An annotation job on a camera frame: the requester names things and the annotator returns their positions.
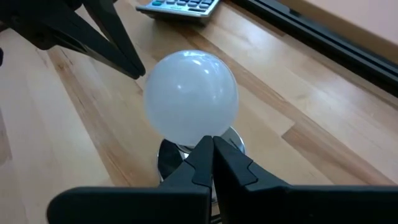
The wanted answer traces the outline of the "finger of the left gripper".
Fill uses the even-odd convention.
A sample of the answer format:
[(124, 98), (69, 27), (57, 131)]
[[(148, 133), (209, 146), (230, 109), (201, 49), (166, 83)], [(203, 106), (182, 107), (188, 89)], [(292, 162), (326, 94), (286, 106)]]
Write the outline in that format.
[(115, 61), (120, 57), (83, 0), (0, 0), (0, 23), (41, 50), (59, 45), (125, 74)]
[(120, 57), (115, 60), (119, 68), (131, 78), (144, 76), (146, 69), (115, 10), (114, 0), (83, 0), (83, 5)]

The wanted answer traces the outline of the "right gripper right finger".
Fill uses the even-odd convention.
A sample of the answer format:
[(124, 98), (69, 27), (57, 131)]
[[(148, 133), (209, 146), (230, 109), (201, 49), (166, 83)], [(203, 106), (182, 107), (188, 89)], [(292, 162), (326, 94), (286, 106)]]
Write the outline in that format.
[(222, 138), (214, 145), (223, 224), (398, 224), (398, 186), (291, 185)]

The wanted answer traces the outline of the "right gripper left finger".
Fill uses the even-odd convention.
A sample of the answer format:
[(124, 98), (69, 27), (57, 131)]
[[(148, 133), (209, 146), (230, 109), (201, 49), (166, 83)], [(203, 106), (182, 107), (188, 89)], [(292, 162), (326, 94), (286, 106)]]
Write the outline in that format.
[(76, 187), (53, 198), (49, 224), (210, 224), (214, 143), (205, 136), (158, 187)]

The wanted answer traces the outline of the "chrome lamp socket base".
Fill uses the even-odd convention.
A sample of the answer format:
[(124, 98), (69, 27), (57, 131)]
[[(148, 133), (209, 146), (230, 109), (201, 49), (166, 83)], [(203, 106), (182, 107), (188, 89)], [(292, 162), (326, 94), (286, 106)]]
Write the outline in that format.
[[(236, 149), (240, 150), (243, 154), (246, 154), (244, 141), (232, 126), (230, 126), (228, 130), (221, 135), (221, 138)], [(162, 183), (180, 166), (180, 164), (189, 156), (192, 149), (192, 147), (175, 144), (166, 139), (161, 142), (157, 154), (157, 169), (160, 183)]]

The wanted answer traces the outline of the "white lightbulb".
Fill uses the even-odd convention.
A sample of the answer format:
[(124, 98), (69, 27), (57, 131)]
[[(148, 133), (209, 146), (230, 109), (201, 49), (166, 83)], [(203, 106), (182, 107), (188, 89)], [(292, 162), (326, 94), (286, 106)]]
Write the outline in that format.
[(221, 59), (181, 50), (160, 60), (146, 79), (144, 110), (166, 140), (194, 147), (203, 136), (221, 136), (239, 108), (236, 79)]

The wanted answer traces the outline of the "silver calculator with dark keys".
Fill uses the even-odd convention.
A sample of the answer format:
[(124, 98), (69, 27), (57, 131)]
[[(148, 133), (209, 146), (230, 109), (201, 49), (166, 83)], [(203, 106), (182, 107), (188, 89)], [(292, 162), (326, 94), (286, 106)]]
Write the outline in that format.
[(172, 16), (207, 19), (221, 0), (152, 0), (136, 10), (151, 17)]

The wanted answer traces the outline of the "tan desk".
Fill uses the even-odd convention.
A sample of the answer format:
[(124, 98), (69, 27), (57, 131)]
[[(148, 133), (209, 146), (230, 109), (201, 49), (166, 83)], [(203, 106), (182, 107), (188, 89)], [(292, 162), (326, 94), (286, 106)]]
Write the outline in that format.
[(398, 0), (279, 0), (398, 65)]

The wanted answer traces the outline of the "black aluminium table frame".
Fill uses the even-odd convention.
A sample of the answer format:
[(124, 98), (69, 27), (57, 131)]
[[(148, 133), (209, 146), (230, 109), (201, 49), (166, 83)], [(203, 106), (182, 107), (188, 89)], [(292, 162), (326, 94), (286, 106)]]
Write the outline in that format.
[(398, 97), (398, 65), (333, 32), (280, 0), (231, 0), (382, 90)]

